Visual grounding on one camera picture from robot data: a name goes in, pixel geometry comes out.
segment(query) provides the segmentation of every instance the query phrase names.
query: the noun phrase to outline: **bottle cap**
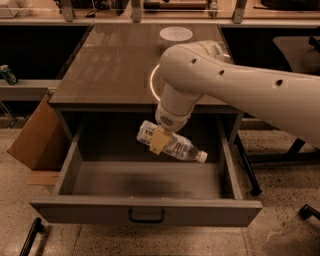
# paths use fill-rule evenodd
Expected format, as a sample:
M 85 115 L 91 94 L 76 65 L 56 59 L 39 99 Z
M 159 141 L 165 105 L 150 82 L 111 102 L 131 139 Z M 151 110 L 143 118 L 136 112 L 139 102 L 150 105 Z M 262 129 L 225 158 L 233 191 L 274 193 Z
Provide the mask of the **bottle cap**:
M 205 163 L 207 160 L 207 156 L 208 154 L 204 151 L 200 151 L 200 154 L 198 155 L 199 157 L 197 157 L 197 161 L 199 163 Z

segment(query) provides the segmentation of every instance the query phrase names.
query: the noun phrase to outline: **drawer front panel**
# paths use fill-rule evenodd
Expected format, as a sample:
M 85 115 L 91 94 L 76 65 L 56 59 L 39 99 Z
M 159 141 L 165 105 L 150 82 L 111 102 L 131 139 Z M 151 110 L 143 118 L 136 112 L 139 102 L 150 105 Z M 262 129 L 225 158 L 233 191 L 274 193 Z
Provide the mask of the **drawer front panel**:
M 51 223 L 157 224 L 247 227 L 261 210 L 257 201 L 245 200 L 75 200 L 70 196 L 40 199 L 31 205 Z

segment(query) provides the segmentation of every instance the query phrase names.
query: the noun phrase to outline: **desk top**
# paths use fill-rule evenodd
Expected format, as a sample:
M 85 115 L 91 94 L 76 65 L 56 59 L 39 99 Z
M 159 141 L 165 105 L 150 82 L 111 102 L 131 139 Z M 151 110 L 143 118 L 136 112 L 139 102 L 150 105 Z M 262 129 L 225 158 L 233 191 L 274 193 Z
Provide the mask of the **desk top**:
M 157 104 L 150 75 L 166 47 L 160 31 L 171 24 L 96 24 L 50 100 L 58 106 L 101 104 Z M 215 24 L 184 24 L 191 41 L 215 40 L 226 47 Z M 158 72 L 154 91 L 161 95 L 164 81 Z M 205 96 L 203 105 L 225 105 Z

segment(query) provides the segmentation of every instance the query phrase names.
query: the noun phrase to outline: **drawer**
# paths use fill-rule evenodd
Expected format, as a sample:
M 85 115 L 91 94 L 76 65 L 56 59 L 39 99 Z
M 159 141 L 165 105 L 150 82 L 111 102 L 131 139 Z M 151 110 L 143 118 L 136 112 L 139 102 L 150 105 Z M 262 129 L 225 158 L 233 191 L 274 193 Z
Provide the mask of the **drawer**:
M 221 116 L 193 114 L 179 132 L 205 164 L 157 156 L 136 140 L 152 113 L 86 113 L 51 197 L 30 204 L 51 223 L 246 227 L 261 210 L 243 200 Z

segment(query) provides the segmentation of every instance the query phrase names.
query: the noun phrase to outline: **floor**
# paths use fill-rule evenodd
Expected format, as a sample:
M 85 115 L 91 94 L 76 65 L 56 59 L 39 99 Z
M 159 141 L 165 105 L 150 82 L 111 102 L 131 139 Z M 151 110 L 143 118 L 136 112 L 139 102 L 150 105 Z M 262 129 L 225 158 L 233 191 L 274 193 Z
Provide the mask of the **floor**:
M 50 189 L 26 185 L 30 170 L 6 152 L 23 124 L 12 129 L 3 124 L 0 255 L 12 256 L 19 255 L 33 220 L 40 217 L 28 201 Z M 240 136 L 249 154 L 285 152 L 294 140 L 254 123 L 244 124 Z M 37 235 L 30 255 L 320 255 L 320 222 L 298 216 L 306 203 L 320 209 L 319 165 L 255 165 L 263 192 L 253 197 L 236 148 L 233 155 L 244 196 L 264 206 L 248 228 L 56 225 L 43 220 L 45 232 Z

